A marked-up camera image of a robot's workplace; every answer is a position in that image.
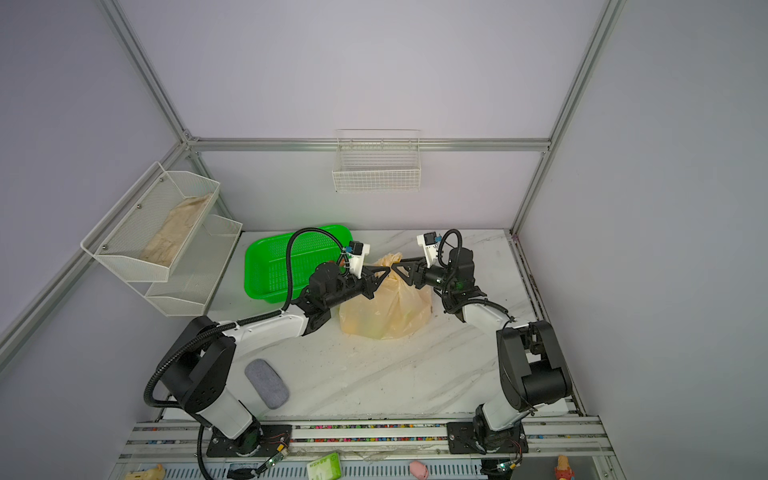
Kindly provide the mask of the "cream banana print plastic bag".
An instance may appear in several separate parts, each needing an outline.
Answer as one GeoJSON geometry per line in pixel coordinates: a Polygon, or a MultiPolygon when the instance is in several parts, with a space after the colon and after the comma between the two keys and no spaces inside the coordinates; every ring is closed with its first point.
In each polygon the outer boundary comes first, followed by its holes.
{"type": "Polygon", "coordinates": [[[339,308],[341,331],[374,340],[414,334],[432,319],[432,294],[409,286],[391,271],[373,299],[358,296],[339,308]]]}

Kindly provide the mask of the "green plastic basket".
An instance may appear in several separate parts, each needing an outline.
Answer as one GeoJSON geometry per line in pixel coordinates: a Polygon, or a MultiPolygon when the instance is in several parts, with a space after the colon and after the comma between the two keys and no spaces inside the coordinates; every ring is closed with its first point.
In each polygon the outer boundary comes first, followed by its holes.
{"type": "MultiPolygon", "coordinates": [[[[287,298],[287,246],[292,233],[268,237],[252,243],[244,261],[244,290],[256,300],[282,306],[287,298]]],[[[292,244],[292,298],[295,299],[309,282],[310,275],[321,263],[335,261],[341,249],[330,237],[317,232],[301,234],[292,244]]]]}

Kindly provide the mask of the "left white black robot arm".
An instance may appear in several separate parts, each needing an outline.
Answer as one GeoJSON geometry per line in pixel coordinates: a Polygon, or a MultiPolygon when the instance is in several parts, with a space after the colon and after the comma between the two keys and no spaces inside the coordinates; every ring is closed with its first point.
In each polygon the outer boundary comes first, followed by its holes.
{"type": "Polygon", "coordinates": [[[257,351],[309,335],[331,318],[331,310],[358,296],[372,299],[389,275],[386,266],[344,272],[335,262],[319,265],[288,308],[219,324],[198,317],[188,324],[159,362],[143,400],[155,408],[178,408],[229,440],[243,443],[261,435],[261,426],[230,382],[257,351]]]}

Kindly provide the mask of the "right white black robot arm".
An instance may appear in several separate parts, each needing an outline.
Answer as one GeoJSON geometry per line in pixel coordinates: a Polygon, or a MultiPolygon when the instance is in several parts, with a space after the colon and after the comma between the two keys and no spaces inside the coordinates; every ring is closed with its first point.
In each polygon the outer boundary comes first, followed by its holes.
{"type": "Polygon", "coordinates": [[[446,262],[431,254],[402,260],[392,270],[409,286],[432,288],[446,314],[495,341],[500,392],[476,409],[472,432],[457,436],[468,448],[481,454],[501,450],[519,439],[526,416],[572,395],[570,373],[552,325],[520,323],[491,301],[476,285],[471,250],[454,248],[446,262]]]}

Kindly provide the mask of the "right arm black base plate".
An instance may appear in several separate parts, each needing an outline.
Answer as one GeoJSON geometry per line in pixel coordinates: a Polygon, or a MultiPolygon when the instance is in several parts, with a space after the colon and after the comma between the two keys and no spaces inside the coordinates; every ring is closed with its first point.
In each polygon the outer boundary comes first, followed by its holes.
{"type": "Polygon", "coordinates": [[[521,422],[501,431],[473,422],[449,422],[446,430],[451,454],[525,454],[529,451],[521,422]]]}

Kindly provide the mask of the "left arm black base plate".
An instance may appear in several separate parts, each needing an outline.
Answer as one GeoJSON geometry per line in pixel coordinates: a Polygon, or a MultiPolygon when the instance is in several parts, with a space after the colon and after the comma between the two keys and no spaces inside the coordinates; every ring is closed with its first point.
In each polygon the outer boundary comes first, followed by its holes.
{"type": "Polygon", "coordinates": [[[205,453],[210,458],[269,458],[281,447],[288,448],[292,432],[293,427],[289,424],[261,424],[259,429],[252,426],[237,439],[229,439],[213,428],[205,453]]]}

